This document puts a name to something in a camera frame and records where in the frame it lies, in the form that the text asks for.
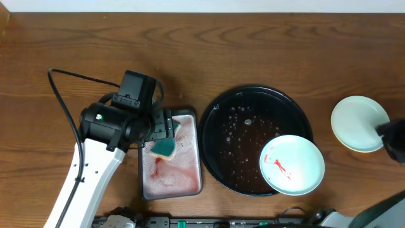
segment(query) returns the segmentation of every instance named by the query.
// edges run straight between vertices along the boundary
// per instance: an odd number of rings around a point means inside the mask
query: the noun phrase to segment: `green sponge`
[[[176,134],[176,131],[180,124],[176,123],[173,121],[173,128],[174,128],[174,134]],[[151,149],[152,154],[169,160],[172,158],[173,154],[175,151],[175,138],[170,138],[170,139],[162,139],[159,141],[156,141],[156,144],[153,146]]]

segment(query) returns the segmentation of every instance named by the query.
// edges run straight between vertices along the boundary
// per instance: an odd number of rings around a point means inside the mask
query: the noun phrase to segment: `wood grain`
[[[339,100],[364,95],[391,119],[405,115],[405,15],[13,14],[0,46],[0,226],[42,227],[72,159],[72,131],[48,84],[62,68],[120,83],[125,70],[162,81],[165,106],[205,107],[229,88],[263,84],[306,112],[326,161],[305,196],[241,196],[202,167],[198,196],[142,202],[136,158],[114,174],[97,214],[130,205],[145,214],[273,217],[290,206],[354,216],[405,188],[405,167],[382,149],[350,151],[334,137]],[[60,75],[72,116],[115,88]]]

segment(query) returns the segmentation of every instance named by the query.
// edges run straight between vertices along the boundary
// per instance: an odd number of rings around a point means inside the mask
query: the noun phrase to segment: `black cable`
[[[107,103],[110,99],[113,99],[113,96],[117,94],[116,92],[107,93],[106,95],[102,96],[99,100],[100,103]]]
[[[70,192],[70,195],[69,195],[69,198],[68,198],[68,200],[66,202],[66,205],[62,210],[62,213],[61,213],[61,215],[60,215],[60,217],[58,219],[58,223],[56,224],[56,228],[59,228],[60,225],[62,224],[63,218],[66,215],[66,212],[68,211],[70,203],[72,202],[72,199],[73,199],[73,197],[74,197],[74,195],[76,193],[78,184],[80,182],[82,182],[82,175],[83,175],[83,168],[84,168],[84,153],[83,153],[82,143],[81,143],[80,136],[79,136],[78,130],[76,128],[75,122],[73,121],[72,116],[70,115],[70,112],[69,112],[68,108],[65,105],[65,102],[63,101],[63,99],[61,97],[61,94],[58,92],[58,89],[56,88],[55,83],[53,82],[53,76],[52,76],[53,72],[64,73],[64,74],[67,74],[67,75],[79,77],[81,79],[87,79],[87,80],[91,80],[91,81],[94,81],[94,82],[100,82],[100,83],[115,86],[115,87],[118,87],[118,88],[120,86],[118,84],[115,84],[115,83],[112,83],[112,82],[108,82],[108,81],[104,81],[104,80],[100,80],[100,79],[93,79],[91,77],[87,77],[87,76],[80,75],[80,74],[77,74],[77,73],[67,72],[67,71],[64,71],[64,70],[52,69],[52,68],[50,68],[48,70],[49,83],[50,83],[50,85],[52,87],[53,93],[55,93],[55,96],[58,99],[58,101],[59,101],[59,103],[60,103],[60,105],[61,105],[61,107],[62,107],[62,109],[63,109],[63,111],[64,111],[64,113],[65,113],[65,115],[66,115],[66,117],[68,119],[68,121],[69,121],[70,127],[72,127],[73,134],[75,135],[75,138],[76,138],[76,143],[77,143],[77,148],[78,148],[78,155],[79,155],[78,174],[77,174],[77,177],[75,179],[75,185],[73,186],[72,191]]]
[[[283,213],[281,213],[281,214],[276,218],[275,222],[276,222],[276,223],[280,223],[280,218],[281,218],[281,216],[285,215],[285,214],[286,214],[288,211],[290,211],[290,210],[300,210],[300,211],[304,212],[304,214],[306,213],[305,210],[302,209],[301,207],[299,207],[299,206],[292,206],[292,207],[289,207],[289,208],[285,209],[285,210],[283,211]]]

